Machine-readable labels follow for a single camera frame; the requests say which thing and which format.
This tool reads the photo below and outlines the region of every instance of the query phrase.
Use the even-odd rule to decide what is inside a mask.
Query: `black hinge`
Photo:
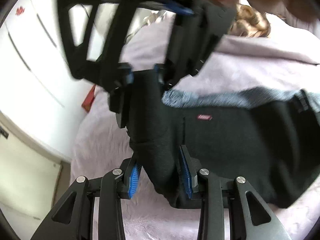
[[[3,135],[6,139],[9,136],[9,134],[1,127],[1,125],[0,125],[0,135]]]

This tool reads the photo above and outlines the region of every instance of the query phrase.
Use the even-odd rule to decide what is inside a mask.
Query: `blue gripper pad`
[[[130,185],[128,190],[128,195],[130,198],[132,198],[133,194],[137,191],[141,168],[142,166],[138,164],[135,164],[132,168],[132,172],[130,175]]]
[[[180,153],[180,154],[183,161],[183,163],[180,163],[182,182],[188,197],[191,198],[192,197],[191,175],[188,169],[186,158],[184,157],[183,153]]]

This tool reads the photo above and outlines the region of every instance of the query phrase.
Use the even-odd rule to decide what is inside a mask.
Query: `bed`
[[[269,38],[224,36],[200,73],[180,80],[175,89],[197,95],[238,92],[255,87],[279,90],[305,89],[320,93],[320,40],[306,30],[288,26],[274,15]],[[143,27],[123,48],[121,61],[134,71],[162,63],[172,19]],[[93,179],[118,168],[132,150],[126,129],[119,129],[109,111],[108,94],[97,87],[89,114],[80,125],[71,163],[71,182],[78,176]],[[196,239],[200,210],[172,208],[155,192],[142,169],[137,193],[121,200],[126,239]],[[98,239],[96,199],[93,239]],[[289,208],[270,205],[293,240],[302,240],[320,216],[320,176]],[[225,210],[225,239],[230,239]]]

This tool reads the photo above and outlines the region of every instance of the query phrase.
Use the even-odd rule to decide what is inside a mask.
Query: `triangular cutout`
[[[248,191],[245,195],[249,205],[252,224],[254,226],[259,226],[269,223],[271,221],[271,217],[252,192]]]
[[[53,215],[52,220],[58,223],[68,225],[71,221],[73,206],[76,201],[76,192],[72,192],[65,202],[60,206],[58,211]]]

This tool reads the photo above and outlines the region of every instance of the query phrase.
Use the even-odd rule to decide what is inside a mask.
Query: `red clothing tag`
[[[211,115],[208,115],[208,114],[199,114],[197,116],[197,119],[198,120],[207,120],[207,121],[210,121],[212,119],[212,116]]]

